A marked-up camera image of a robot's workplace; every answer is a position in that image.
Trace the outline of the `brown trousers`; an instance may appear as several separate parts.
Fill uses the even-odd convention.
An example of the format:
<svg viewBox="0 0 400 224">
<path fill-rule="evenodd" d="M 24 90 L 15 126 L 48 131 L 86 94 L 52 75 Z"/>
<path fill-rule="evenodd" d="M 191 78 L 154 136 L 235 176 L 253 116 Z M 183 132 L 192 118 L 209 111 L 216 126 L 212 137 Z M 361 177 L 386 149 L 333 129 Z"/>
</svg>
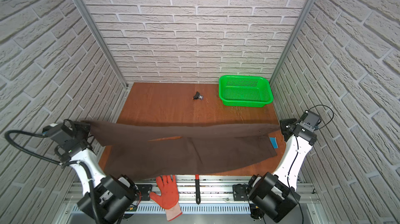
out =
<svg viewBox="0 0 400 224">
<path fill-rule="evenodd" d="M 133 126 L 90 121 L 98 143 L 110 146 L 105 173 L 133 181 L 161 175 L 209 175 L 247 167 L 276 156 L 274 124 Z"/>
</svg>

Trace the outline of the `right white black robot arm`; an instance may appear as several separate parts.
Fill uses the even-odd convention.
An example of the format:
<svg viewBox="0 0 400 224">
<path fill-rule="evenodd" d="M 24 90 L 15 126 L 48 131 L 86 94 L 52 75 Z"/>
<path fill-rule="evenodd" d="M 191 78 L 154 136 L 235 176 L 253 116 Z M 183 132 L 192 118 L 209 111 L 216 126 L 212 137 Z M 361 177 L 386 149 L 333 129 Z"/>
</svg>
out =
<svg viewBox="0 0 400 224">
<path fill-rule="evenodd" d="M 280 121 L 282 135 L 286 139 L 285 152 L 273 173 L 253 176 L 247 187 L 247 196 L 257 209 L 275 223 L 300 204 L 296 192 L 297 179 L 305 156 L 312 146 L 300 136 L 304 128 L 294 118 Z"/>
</svg>

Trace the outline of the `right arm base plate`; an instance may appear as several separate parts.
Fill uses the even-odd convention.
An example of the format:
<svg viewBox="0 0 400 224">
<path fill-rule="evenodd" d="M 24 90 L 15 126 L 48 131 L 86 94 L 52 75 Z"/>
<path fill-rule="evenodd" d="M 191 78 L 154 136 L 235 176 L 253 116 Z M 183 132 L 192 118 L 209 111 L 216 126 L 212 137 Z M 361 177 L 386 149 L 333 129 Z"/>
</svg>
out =
<svg viewBox="0 0 400 224">
<path fill-rule="evenodd" d="M 248 201 L 248 186 L 246 184 L 234 184 L 232 186 L 233 200 L 235 202 Z"/>
</svg>

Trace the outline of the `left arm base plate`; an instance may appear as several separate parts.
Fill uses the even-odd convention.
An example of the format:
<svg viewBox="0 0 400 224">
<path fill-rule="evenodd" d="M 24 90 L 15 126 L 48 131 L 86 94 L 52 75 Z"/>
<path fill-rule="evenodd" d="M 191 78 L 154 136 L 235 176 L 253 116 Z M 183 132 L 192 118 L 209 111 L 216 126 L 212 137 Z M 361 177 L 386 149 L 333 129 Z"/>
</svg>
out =
<svg viewBox="0 0 400 224">
<path fill-rule="evenodd" d="M 150 201 L 150 192 L 152 192 L 152 184 L 136 184 L 138 191 L 140 192 L 141 201 Z"/>
</svg>

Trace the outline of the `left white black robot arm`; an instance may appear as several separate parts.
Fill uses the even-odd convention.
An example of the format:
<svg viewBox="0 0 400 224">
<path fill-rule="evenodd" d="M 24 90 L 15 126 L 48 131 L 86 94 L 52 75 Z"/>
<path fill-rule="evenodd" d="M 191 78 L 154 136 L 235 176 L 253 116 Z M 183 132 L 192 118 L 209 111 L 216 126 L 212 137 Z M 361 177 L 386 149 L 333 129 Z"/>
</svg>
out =
<svg viewBox="0 0 400 224">
<path fill-rule="evenodd" d="M 139 190 L 123 175 L 106 175 L 97 162 L 90 137 L 90 124 L 65 120 L 51 124 L 46 135 L 57 143 L 55 154 L 62 167 L 71 167 L 82 184 L 78 208 L 98 224 L 119 224 L 125 211 L 138 200 Z"/>
</svg>

